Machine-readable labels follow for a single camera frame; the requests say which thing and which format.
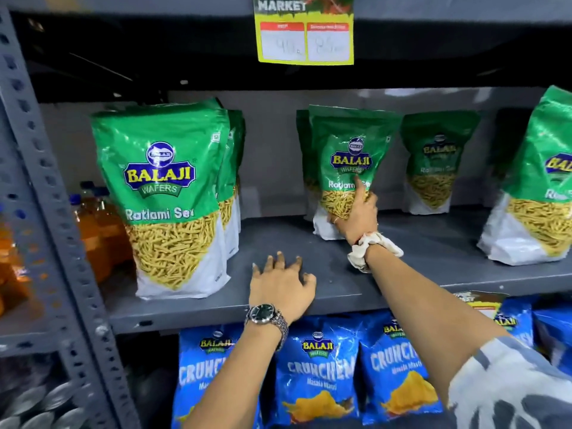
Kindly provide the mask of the person's left hand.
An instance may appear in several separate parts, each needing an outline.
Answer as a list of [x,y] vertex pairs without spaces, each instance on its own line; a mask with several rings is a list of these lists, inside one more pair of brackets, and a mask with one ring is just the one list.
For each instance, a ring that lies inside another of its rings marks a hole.
[[291,325],[300,319],[313,300],[306,300],[303,292],[303,259],[300,256],[287,265],[286,269],[275,269],[276,255],[267,257],[260,268],[260,277],[250,282],[249,306],[273,304],[282,312],[286,322]]

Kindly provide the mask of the person's right hand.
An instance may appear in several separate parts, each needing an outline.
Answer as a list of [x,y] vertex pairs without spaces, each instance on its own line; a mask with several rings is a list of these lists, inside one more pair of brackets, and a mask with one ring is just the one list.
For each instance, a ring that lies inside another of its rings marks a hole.
[[355,197],[344,227],[336,227],[349,245],[355,244],[364,233],[378,230],[377,195],[370,193],[358,175],[354,177]]

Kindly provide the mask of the green snack packet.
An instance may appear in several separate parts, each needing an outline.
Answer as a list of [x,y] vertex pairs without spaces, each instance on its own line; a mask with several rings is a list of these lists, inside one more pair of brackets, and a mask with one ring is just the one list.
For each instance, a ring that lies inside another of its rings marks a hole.
[[329,216],[347,219],[355,199],[355,177],[364,199],[377,169],[400,128],[403,115],[392,111],[311,105],[312,150],[320,190],[313,216],[314,234],[326,241],[343,236]]

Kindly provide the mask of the person's right forearm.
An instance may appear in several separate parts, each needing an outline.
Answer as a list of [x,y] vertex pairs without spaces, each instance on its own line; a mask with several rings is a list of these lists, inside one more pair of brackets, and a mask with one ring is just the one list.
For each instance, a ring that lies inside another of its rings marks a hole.
[[511,335],[382,246],[369,246],[366,262],[447,405],[450,383],[468,359],[492,339]]

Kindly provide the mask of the person's left forearm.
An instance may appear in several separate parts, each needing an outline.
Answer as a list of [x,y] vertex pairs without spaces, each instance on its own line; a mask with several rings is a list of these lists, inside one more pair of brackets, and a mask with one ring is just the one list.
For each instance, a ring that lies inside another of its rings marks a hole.
[[183,429],[253,429],[261,386],[281,339],[275,325],[247,323]]

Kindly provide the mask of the grey metal shelf rack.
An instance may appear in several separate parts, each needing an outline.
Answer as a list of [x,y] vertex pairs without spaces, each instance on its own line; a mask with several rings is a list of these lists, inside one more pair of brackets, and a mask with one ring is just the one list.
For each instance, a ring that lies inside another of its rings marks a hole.
[[[194,302],[145,302],[133,273],[103,286],[113,333],[124,335],[243,320],[251,264],[283,251],[318,278],[310,314],[374,310],[370,279],[342,266],[340,242],[302,219],[297,108],[381,103],[396,111],[533,107],[542,86],[572,88],[572,0],[355,0],[353,66],[257,60],[253,0],[2,0],[38,102],[157,103],[218,92],[243,111],[244,236],[228,285]],[[63,125],[40,107],[63,171],[94,154],[63,152]]]

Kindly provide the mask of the silver metal wristwatch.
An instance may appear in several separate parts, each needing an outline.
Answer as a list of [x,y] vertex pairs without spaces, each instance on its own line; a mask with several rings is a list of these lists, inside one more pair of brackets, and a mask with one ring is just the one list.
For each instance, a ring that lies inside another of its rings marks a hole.
[[281,339],[276,346],[275,353],[279,352],[284,346],[290,330],[290,326],[283,317],[282,312],[273,304],[266,303],[250,307],[244,324],[274,325],[281,333]]

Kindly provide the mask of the white fabric scrunchie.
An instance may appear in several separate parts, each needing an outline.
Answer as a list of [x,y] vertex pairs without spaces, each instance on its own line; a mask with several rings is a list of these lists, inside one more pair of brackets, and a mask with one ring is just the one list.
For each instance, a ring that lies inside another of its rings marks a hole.
[[389,238],[383,236],[379,231],[364,233],[361,238],[352,245],[351,252],[347,254],[349,263],[361,273],[371,273],[366,262],[366,254],[369,246],[379,245],[392,253],[396,258],[401,258],[404,251],[393,243]]

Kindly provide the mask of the blue snack packet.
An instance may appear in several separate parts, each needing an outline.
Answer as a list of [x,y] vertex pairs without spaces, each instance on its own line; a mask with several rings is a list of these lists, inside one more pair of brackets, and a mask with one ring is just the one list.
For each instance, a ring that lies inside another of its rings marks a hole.
[[366,385],[363,425],[442,413],[428,372],[392,312],[378,310],[362,319],[360,361]]
[[534,347],[534,296],[509,297],[497,311],[494,321],[522,344]]
[[360,417],[354,373],[361,320],[302,317],[290,326],[275,358],[275,399],[270,425]]
[[234,323],[180,331],[178,385],[171,429],[183,429],[184,422],[219,373],[243,330],[242,324]]
[[572,300],[533,310],[533,317],[552,366],[572,377]]

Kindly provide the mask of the orange drink bottle blue cap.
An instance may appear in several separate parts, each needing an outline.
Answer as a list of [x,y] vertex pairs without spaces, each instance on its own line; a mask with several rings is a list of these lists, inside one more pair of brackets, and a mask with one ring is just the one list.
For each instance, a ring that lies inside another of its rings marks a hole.
[[96,186],[93,214],[106,246],[112,266],[133,260],[132,247],[122,218],[111,203],[108,188]]
[[98,284],[111,275],[111,260],[93,214],[83,205],[80,194],[70,194],[69,202],[80,231],[86,258]]

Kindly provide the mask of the row of green packets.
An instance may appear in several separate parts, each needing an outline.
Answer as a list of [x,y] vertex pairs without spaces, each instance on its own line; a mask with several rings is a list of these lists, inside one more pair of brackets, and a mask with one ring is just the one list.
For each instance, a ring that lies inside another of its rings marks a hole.
[[[309,107],[290,120],[313,226],[320,190]],[[403,119],[388,151],[400,138],[408,152],[403,212],[450,214],[451,198],[463,191],[456,181],[459,165],[482,112],[392,112]],[[508,266],[572,256],[572,92],[551,86],[535,107],[501,108],[496,116],[489,202],[483,202],[491,210],[477,247]],[[242,111],[216,98],[128,106],[91,117],[97,163],[132,247],[139,298],[205,298],[233,278],[228,261],[240,251],[247,204],[239,175],[245,122]],[[320,238],[314,227],[312,234]]]

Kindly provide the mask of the yellow price sign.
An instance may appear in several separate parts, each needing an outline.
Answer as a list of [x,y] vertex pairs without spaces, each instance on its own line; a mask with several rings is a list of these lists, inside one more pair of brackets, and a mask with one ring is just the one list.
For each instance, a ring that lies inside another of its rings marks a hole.
[[258,60],[354,64],[354,0],[253,0]]

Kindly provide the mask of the grey slotted rack upright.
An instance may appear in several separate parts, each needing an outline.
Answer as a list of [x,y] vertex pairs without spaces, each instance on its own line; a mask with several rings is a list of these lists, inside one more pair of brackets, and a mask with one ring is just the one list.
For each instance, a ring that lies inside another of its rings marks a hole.
[[0,197],[94,429],[142,429],[8,6],[0,0]]

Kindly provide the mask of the pile of silver tins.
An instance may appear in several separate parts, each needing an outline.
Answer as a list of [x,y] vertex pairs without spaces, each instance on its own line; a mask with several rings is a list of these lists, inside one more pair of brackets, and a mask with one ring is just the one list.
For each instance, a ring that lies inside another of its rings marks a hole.
[[71,381],[49,381],[0,394],[0,429],[91,429]]

